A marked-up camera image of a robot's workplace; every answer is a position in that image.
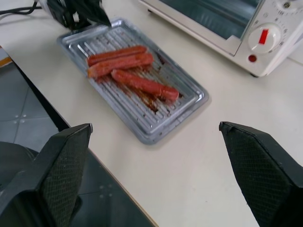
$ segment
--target oven glass window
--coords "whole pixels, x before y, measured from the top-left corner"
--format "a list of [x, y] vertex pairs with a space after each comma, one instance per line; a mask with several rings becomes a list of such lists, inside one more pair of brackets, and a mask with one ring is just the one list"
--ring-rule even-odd
[[262, 0], [160, 0], [228, 39], [241, 38]]

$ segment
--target sausage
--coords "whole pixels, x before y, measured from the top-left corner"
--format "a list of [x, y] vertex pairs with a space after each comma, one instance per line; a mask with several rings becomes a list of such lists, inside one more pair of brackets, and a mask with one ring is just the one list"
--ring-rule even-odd
[[153, 56], [150, 53], [140, 53], [131, 56], [101, 61], [88, 69], [89, 78], [98, 78], [110, 74], [112, 70], [126, 70], [138, 66], [153, 63]]
[[117, 50], [117, 51], [95, 54], [95, 55], [89, 56], [86, 59], [86, 62], [88, 64], [88, 66], [90, 67], [100, 61], [106, 61], [106, 60], [113, 59], [113, 58], [120, 58], [120, 57], [125, 57], [125, 56], [129, 56], [129, 55], [145, 53], [145, 52], [147, 52], [147, 48], [145, 46], [138, 45], [138, 46], [124, 48], [124, 49]]
[[179, 92], [173, 87], [168, 87], [155, 81], [141, 78], [123, 70], [113, 70], [111, 75], [112, 78], [119, 83], [164, 98], [165, 100], [174, 102], [179, 97]]

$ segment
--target oven door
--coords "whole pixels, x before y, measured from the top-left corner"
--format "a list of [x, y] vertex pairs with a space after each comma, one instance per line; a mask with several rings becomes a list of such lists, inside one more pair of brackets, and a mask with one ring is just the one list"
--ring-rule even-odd
[[164, 18], [235, 55], [265, 0], [141, 0]]

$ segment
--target timer knob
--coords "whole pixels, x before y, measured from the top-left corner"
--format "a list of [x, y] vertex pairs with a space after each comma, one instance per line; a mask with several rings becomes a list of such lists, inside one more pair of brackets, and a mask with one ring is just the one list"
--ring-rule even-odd
[[255, 53], [267, 53], [273, 50], [281, 41], [282, 31], [276, 24], [266, 23], [251, 32], [248, 44]]

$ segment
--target white countertop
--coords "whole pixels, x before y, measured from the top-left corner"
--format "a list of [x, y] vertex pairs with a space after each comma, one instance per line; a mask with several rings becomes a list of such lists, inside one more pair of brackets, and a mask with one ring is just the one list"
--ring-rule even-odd
[[[0, 10], [31, 0], [0, 0]], [[137, 0], [104, 0], [204, 86], [212, 101], [155, 146], [128, 130], [56, 45], [67, 32], [43, 11], [0, 19], [0, 45], [71, 126], [91, 122], [89, 148], [159, 225], [257, 227], [218, 130], [231, 121], [270, 133], [303, 164], [303, 52], [254, 78], [147, 12]]]

